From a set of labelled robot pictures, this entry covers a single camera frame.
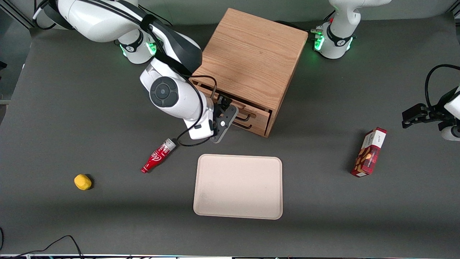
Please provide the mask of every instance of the metal handle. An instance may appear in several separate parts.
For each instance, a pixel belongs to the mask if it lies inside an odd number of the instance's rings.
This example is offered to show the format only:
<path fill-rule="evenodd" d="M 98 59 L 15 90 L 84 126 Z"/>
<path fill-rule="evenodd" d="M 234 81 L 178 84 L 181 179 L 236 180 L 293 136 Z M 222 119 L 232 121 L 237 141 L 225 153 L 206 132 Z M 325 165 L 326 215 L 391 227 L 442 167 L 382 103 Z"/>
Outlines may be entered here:
<path fill-rule="evenodd" d="M 233 122 L 233 124 L 235 124 L 235 125 L 238 126 L 238 127 L 242 127 L 243 129 L 247 129 L 247 130 L 253 127 L 252 124 L 249 125 L 249 126 L 241 125 L 241 124 L 239 124 L 238 122 Z"/>
<path fill-rule="evenodd" d="M 235 117 L 235 120 L 241 120 L 241 121 L 248 121 L 251 118 L 251 115 L 248 114 L 246 119 L 240 118 L 240 117 Z"/>

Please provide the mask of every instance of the wooden box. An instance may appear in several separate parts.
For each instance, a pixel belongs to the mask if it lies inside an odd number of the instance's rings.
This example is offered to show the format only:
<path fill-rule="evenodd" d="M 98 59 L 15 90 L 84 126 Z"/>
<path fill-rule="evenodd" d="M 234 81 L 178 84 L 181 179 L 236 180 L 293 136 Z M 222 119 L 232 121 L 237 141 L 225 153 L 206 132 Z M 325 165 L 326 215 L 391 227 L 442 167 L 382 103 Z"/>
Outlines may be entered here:
<path fill-rule="evenodd" d="M 234 125 L 268 137 L 307 37 L 305 31 L 229 8 L 194 75 L 213 76 L 217 93 L 232 98 L 240 109 Z M 211 79 L 191 81 L 211 94 Z"/>

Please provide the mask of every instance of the table surface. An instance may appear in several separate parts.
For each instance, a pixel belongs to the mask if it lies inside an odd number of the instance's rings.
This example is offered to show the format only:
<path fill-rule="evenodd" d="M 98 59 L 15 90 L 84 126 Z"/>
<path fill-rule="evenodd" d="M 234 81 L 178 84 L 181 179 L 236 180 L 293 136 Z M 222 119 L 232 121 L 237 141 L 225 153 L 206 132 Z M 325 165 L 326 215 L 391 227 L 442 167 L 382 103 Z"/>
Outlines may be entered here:
<path fill-rule="evenodd" d="M 215 25 L 175 29 L 204 47 Z M 138 79 L 145 65 L 75 31 L 33 34 L 0 126 L 2 253 L 70 234 L 83 253 L 460 257 L 460 145 L 436 124 L 401 128 L 401 112 L 424 102 L 427 72 L 460 63 L 451 15 L 364 21 L 340 60 L 309 41 L 269 138 L 232 127 L 220 144 L 179 148 L 146 175 L 149 154 L 184 123 L 151 104 Z M 437 71 L 433 100 L 459 80 Z M 377 126 L 388 135 L 374 174 L 356 178 L 364 133 Z M 204 153 L 279 157 L 283 216 L 194 214 Z M 94 189 L 75 187 L 80 173 Z M 69 241 L 49 252 L 76 253 Z"/>

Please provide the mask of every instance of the yellow object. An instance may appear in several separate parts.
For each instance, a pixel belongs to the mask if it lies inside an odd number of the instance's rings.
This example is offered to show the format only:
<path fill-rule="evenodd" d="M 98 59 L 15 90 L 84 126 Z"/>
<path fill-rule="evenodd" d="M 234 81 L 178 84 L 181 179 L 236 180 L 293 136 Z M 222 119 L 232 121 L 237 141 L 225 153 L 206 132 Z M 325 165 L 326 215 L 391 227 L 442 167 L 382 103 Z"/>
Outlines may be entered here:
<path fill-rule="evenodd" d="M 79 174 L 75 177 L 74 183 L 78 189 L 86 191 L 91 188 L 92 182 L 86 175 Z"/>

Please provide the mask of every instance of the cardboard box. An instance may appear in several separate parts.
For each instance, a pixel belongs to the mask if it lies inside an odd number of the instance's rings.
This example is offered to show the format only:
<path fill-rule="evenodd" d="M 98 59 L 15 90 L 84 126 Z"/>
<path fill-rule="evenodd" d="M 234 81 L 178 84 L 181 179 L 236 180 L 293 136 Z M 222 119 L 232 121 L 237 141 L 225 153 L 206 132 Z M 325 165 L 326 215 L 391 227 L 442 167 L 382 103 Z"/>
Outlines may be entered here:
<path fill-rule="evenodd" d="M 377 158 L 379 158 L 380 149 L 382 148 L 385 136 L 386 130 L 382 128 L 375 128 L 366 134 L 355 166 L 351 171 L 352 175 L 363 177 L 372 174 L 375 163 L 377 163 Z"/>

